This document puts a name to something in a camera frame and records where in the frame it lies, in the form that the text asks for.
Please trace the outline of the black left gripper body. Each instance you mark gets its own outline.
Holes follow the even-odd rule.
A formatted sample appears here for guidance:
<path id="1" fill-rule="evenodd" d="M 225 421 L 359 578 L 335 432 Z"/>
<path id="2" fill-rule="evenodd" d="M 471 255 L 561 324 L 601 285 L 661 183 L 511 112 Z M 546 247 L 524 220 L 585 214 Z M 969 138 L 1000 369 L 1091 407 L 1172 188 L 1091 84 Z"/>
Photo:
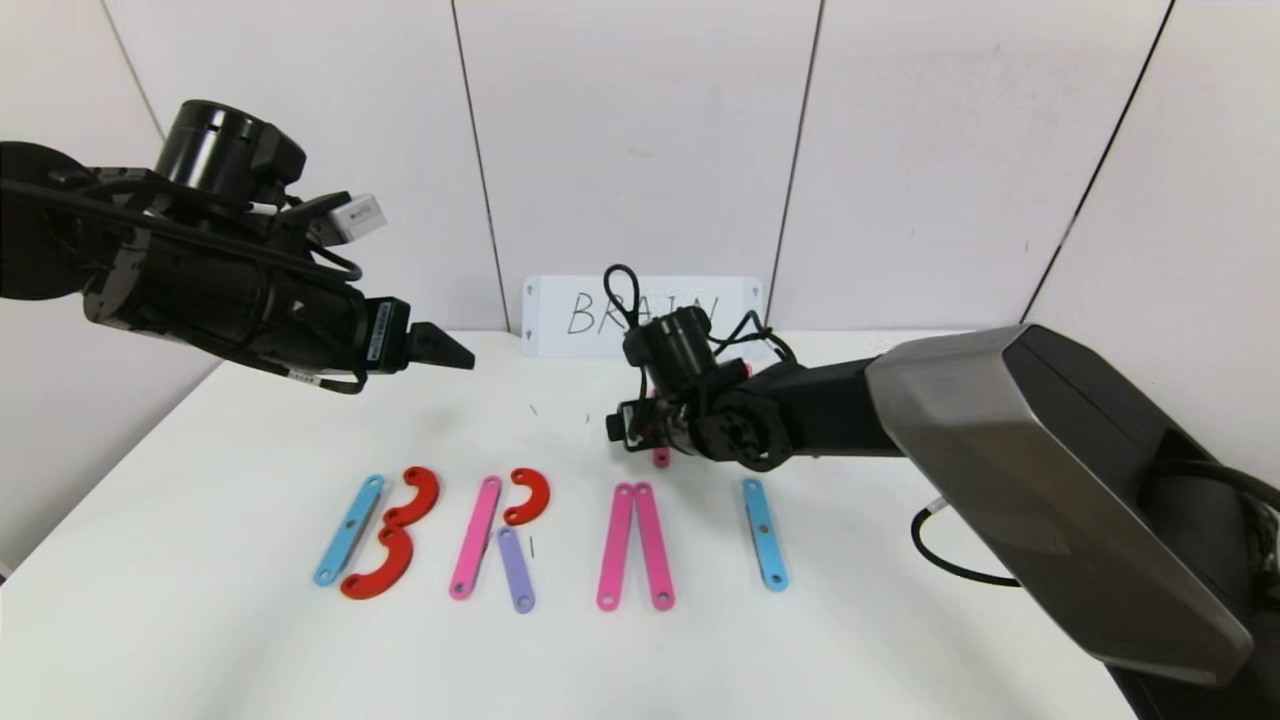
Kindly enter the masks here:
<path id="1" fill-rule="evenodd" d="M 366 297 L 349 282 L 270 270 L 262 296 L 262 364 L 279 374 L 387 374 L 401 359 L 408 304 Z"/>

